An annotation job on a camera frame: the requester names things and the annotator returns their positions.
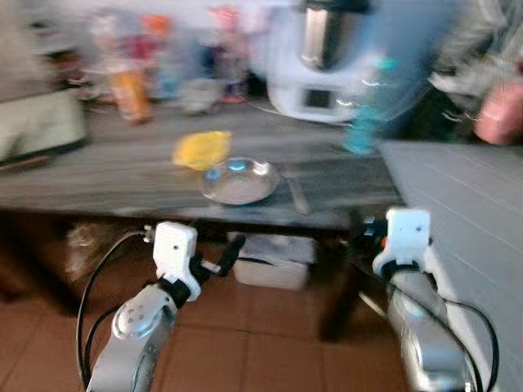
wooden table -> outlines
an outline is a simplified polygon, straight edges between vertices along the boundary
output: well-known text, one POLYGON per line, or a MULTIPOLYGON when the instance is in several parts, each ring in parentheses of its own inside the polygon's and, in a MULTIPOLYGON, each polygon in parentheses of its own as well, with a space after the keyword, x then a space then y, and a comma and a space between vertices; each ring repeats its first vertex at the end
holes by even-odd
MULTIPOLYGON (((161 107, 152 122, 136 127, 114 112, 88 113, 87 125, 92 138, 88 146, 46 167, 3 174, 0 212, 150 222, 198 219, 199 228, 218 225, 223 230, 319 237, 346 234, 352 208, 383 209, 400 202, 380 157, 355 157, 340 148, 342 127, 268 114, 250 105, 195 118, 161 107), (268 199, 246 207, 225 207, 204 198, 201 173, 174 167, 171 155, 182 135, 207 129, 232 131, 234 155, 290 167, 312 213, 295 211, 285 180, 268 199)), ((19 245, 28 246, 17 238, 19 245)))

yellow sponge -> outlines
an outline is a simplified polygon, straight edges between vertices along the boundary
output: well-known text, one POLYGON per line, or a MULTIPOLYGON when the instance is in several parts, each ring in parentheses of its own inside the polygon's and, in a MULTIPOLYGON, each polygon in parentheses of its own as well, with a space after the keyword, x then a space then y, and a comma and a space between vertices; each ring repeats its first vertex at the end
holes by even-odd
POLYGON ((184 136, 172 151, 172 162, 195 170, 207 170, 229 155, 232 134, 204 131, 184 136))

brown floor tile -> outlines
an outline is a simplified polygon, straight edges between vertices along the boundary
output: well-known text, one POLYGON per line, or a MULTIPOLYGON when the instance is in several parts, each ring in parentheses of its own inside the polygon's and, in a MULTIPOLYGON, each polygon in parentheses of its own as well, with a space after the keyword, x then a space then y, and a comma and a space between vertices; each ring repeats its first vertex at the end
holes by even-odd
POLYGON ((163 392, 241 391, 245 332, 180 327, 164 368, 163 392))
POLYGON ((375 335, 352 343, 324 345, 327 392, 407 392, 396 340, 375 335))
POLYGON ((0 389, 38 332, 42 318, 38 313, 19 313, 0 309, 0 389))
POLYGON ((252 290, 248 331, 291 337, 316 336, 319 310, 311 289, 294 292, 252 287, 252 290))
POLYGON ((362 300, 358 300, 357 306, 347 320, 340 342, 349 344, 354 340, 367 341, 377 336, 388 336, 394 340, 396 335, 388 320, 378 316, 362 300))
POLYGON ((321 392, 320 344, 249 335, 245 392, 321 392))
POLYGON ((211 277, 195 302, 187 302, 180 312, 181 325, 245 329, 251 288, 237 283, 230 274, 211 277))
POLYGON ((38 333, 20 357, 3 392, 70 392, 80 384, 76 367, 74 318, 44 316, 38 333))
POLYGON ((10 313, 27 313, 27 314, 56 314, 56 310, 46 303, 42 298, 36 296, 27 296, 18 298, 13 302, 0 302, 0 314, 3 312, 10 313))

black cable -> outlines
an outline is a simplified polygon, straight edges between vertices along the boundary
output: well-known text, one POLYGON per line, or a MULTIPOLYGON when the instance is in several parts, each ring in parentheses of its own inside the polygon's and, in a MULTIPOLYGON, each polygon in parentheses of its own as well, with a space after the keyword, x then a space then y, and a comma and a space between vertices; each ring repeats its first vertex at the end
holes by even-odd
POLYGON ((452 301, 447 298, 443 298, 443 301, 447 304, 456 305, 462 308, 465 308, 467 310, 470 310, 472 313, 478 315, 483 321, 483 324, 486 326, 487 330, 489 331, 490 335, 490 342, 492 345, 492 367, 490 370, 490 380, 489 384, 487 385, 486 392, 491 392, 494 389, 494 386, 496 385, 496 381, 498 380, 498 371, 499 371, 499 342, 498 342, 498 336, 496 335, 496 331, 494 329, 494 326, 490 322, 489 318, 478 308, 476 308, 474 305, 465 304, 458 301, 452 301))
POLYGON ((87 281, 87 284, 85 288, 83 289, 82 294, 82 300, 80 301, 80 307, 78 309, 78 318, 76 322, 76 362, 78 365, 78 372, 80 374, 80 379, 82 380, 82 385, 85 390, 87 390, 87 387, 89 385, 89 379, 87 378, 86 369, 83 363, 83 352, 82 352, 82 329, 83 329, 83 315, 85 313, 85 308, 87 306, 87 299, 89 297, 89 293, 91 292, 91 287, 93 283, 95 282, 96 277, 101 272, 102 267, 104 266, 105 262, 113 255, 113 253, 120 247, 122 243, 127 241, 129 238, 137 236, 137 235, 145 235, 144 231, 132 231, 130 233, 124 234, 121 239, 119 239, 111 249, 107 251, 105 256, 100 260, 100 263, 96 266, 95 270, 93 271, 91 277, 87 281))
POLYGON ((450 336, 450 338, 454 341, 454 343, 456 343, 456 345, 458 345, 460 350, 463 351, 465 353, 465 355, 467 356, 469 362, 471 363, 472 371, 474 372, 474 378, 475 378, 475 383, 476 383, 476 390, 478 392, 483 392, 483 383, 481 382, 480 371, 479 371, 479 369, 478 369, 478 367, 476 365, 476 362, 474 361, 474 358, 472 357, 472 355, 471 355, 470 351, 468 350, 468 348, 463 344, 463 342, 459 339, 459 337, 454 333, 452 328, 444 320, 442 320, 436 314, 432 313, 432 311, 430 309, 428 309, 421 301, 418 301, 415 296, 413 296, 413 295, 407 293, 406 291, 402 290, 401 288, 397 287, 394 283, 391 283, 389 281, 386 281, 386 280, 380 278, 374 272, 368 271, 366 267, 360 265, 358 262, 352 260, 351 258, 349 259, 349 261, 358 270, 360 270, 364 274, 366 274, 366 275, 368 275, 368 276, 378 280, 380 282, 380 284, 382 284, 384 286, 387 286, 387 287, 390 287, 392 290, 398 291, 402 295, 404 295, 407 298, 409 298, 418 307, 420 307, 432 319, 432 321, 434 321, 436 324, 438 324, 450 336))
POLYGON ((104 322, 105 319, 107 319, 111 314, 115 313, 118 309, 120 309, 120 305, 113 306, 111 309, 106 310, 96 321, 94 324, 92 324, 91 331, 89 331, 89 335, 87 336, 87 341, 85 344, 85 351, 83 353, 83 367, 85 369, 85 373, 88 380, 91 380, 91 346, 92 341, 94 340, 96 329, 104 322))

table leg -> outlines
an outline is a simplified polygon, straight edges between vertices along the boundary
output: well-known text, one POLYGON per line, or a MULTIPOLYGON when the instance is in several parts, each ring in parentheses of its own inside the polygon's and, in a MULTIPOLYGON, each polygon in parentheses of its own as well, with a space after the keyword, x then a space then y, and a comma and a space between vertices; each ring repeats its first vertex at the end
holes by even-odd
POLYGON ((360 300, 358 293, 369 284, 369 276, 352 264, 345 265, 337 289, 330 293, 325 312, 320 319, 320 339, 337 341, 351 321, 351 315, 360 300))

